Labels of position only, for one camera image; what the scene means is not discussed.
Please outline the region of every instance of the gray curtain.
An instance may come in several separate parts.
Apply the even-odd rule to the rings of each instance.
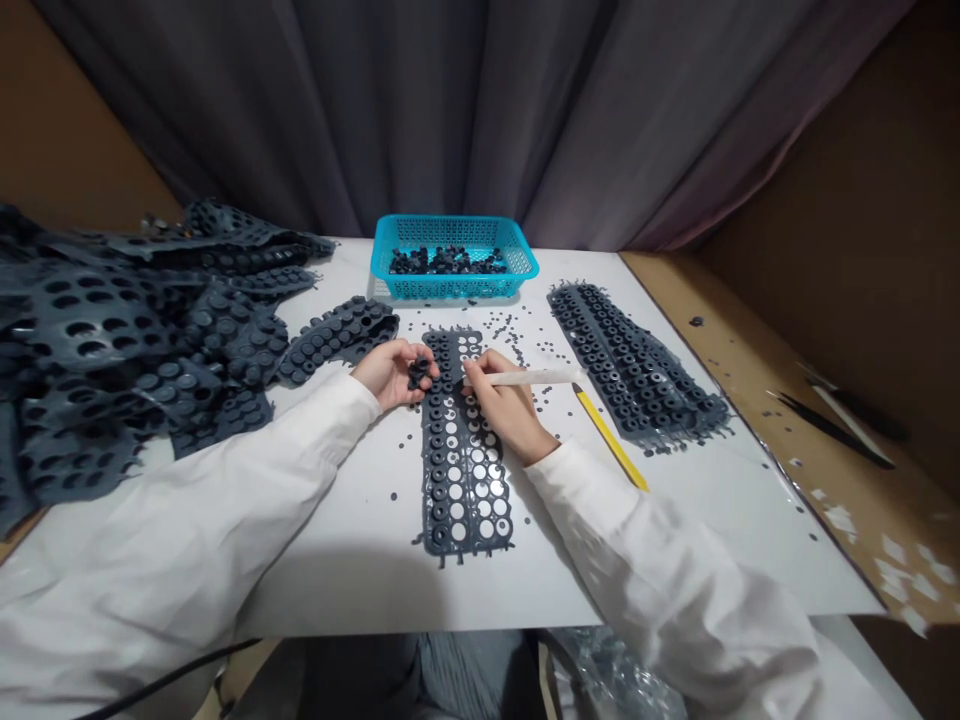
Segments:
[[[506,215],[595,250],[722,218],[911,5],[35,2],[183,202],[347,236]]]

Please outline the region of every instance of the pencil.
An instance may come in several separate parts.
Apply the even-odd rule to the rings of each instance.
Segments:
[[[617,439],[613,436],[613,433],[610,432],[610,428],[607,427],[607,424],[603,422],[603,418],[600,417],[600,413],[597,412],[597,409],[593,406],[593,403],[590,402],[590,398],[587,397],[587,394],[583,391],[583,388],[577,383],[573,383],[573,391],[577,394],[577,399],[580,400],[580,404],[583,405],[583,409],[587,411],[587,415],[589,415],[590,419],[593,420],[593,424],[597,427],[597,430],[599,430],[600,434],[603,435],[603,439],[607,441],[607,447],[609,447],[613,452],[614,456],[617,458],[617,462],[620,463],[620,467],[623,468],[623,471],[627,473],[630,481],[644,492],[650,492],[650,488],[647,486],[647,481],[643,479],[643,475],[641,475],[640,471],[637,470],[637,466],[631,462],[630,458],[627,457],[627,454],[623,451],[623,448],[620,447],[620,443],[617,442]]]

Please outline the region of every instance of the white table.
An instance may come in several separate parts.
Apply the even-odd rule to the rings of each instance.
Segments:
[[[291,298],[278,311],[291,334],[347,297],[375,290],[369,272],[371,248],[370,240],[343,240],[332,260],[314,266],[323,276],[316,289]],[[546,294],[561,280],[585,279],[605,287],[614,303],[680,358],[701,387],[714,388],[617,255],[558,250],[536,255],[539,277],[506,303],[466,309],[462,302],[431,303],[433,307],[394,303],[400,334],[419,339],[431,325],[469,325],[483,332],[483,344],[511,357],[506,333],[492,340],[483,323],[492,318],[496,328],[512,316],[511,329],[522,336],[520,348],[528,362],[539,367],[565,364],[556,356],[574,359],[574,354],[550,317]],[[340,363],[331,363],[304,387],[275,387],[269,397],[282,413],[325,378],[342,372]],[[592,386],[587,389],[602,407]],[[576,435],[614,464],[569,387],[557,386],[547,395],[542,387],[535,391],[546,427],[562,439]],[[364,436],[312,519],[254,592],[241,618],[243,634],[476,630],[599,621],[545,508],[515,463],[508,462],[513,472],[507,476],[515,548],[492,558],[468,556],[462,566],[448,559],[441,570],[437,558],[411,544],[421,531],[420,418],[399,408]],[[884,612],[817,521],[800,512],[803,503],[742,420],[733,418],[730,427],[735,435],[702,447],[693,444],[681,454],[645,458],[630,443],[624,448],[654,494],[674,498],[709,524],[740,561],[789,587],[810,615]],[[146,470],[171,462],[169,442],[155,439],[142,457]],[[42,587],[62,572],[136,482],[132,479],[96,502],[53,508],[0,568],[0,603]]]

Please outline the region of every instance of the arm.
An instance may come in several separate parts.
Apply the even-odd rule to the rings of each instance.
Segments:
[[[423,398],[407,389],[418,353],[433,359],[386,343],[262,430],[141,478],[82,560],[0,610],[0,716],[76,717],[228,645],[247,595],[369,424]]]
[[[481,365],[505,371],[498,360]],[[480,376],[471,380],[487,420],[511,446],[518,442],[604,619],[701,714],[889,716],[783,587],[738,565],[709,529],[640,492],[576,441],[560,446],[526,407],[528,388],[494,389],[484,386],[481,367],[468,372]]]

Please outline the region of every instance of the blue plastic basket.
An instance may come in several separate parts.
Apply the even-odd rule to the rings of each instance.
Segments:
[[[504,275],[391,275],[394,248],[436,249],[463,246],[471,260],[482,260],[500,248],[507,265]],[[460,297],[513,297],[524,280],[536,277],[540,266],[520,226],[509,218],[480,215],[384,215],[377,223],[370,271],[390,294],[403,300]]]

